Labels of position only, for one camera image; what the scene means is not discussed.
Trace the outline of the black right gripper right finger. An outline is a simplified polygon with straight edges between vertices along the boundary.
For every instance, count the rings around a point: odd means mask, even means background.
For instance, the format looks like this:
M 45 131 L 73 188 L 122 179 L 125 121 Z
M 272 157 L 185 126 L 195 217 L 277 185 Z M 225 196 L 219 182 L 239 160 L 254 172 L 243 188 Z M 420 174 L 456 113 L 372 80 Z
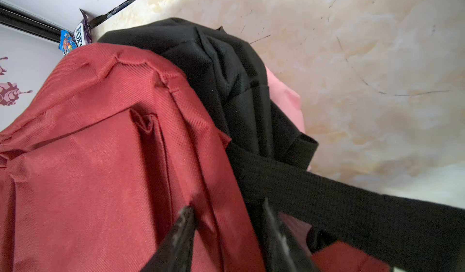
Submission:
M 268 272 L 318 272 L 269 200 L 263 203 L 263 248 Z

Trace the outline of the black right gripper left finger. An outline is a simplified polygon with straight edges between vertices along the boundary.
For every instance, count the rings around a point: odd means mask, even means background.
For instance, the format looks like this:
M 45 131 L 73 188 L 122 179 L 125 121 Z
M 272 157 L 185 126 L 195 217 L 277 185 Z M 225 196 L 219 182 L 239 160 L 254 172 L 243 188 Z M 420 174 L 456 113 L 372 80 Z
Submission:
M 195 232 L 195 211 L 190 206 L 183 207 L 161 245 L 141 271 L 190 272 Z

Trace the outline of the pink backpack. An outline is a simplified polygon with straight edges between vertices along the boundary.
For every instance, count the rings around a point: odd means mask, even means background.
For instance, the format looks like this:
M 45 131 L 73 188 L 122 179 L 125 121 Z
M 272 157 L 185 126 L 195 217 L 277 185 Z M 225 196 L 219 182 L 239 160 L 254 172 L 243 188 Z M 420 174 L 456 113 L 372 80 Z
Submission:
M 266 68 L 268 86 L 270 88 L 270 98 L 278 108 L 291 120 L 291 122 L 305 133 L 305 122 L 301 110 L 300 96 L 293 89 L 279 80 L 269 68 Z M 311 256 L 311 252 L 306 243 L 306 237 L 311 226 L 292 216 L 281 213 L 281 220 L 288 226 L 303 251 Z

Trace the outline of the red backpack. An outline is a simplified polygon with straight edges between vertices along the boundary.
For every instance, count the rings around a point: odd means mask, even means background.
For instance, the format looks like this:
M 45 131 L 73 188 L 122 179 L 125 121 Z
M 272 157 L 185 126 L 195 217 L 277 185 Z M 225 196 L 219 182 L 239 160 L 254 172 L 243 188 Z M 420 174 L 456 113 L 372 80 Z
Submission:
M 192 271 L 264 271 L 230 141 L 165 58 L 75 50 L 1 132 L 1 270 L 138 272 L 191 206 Z

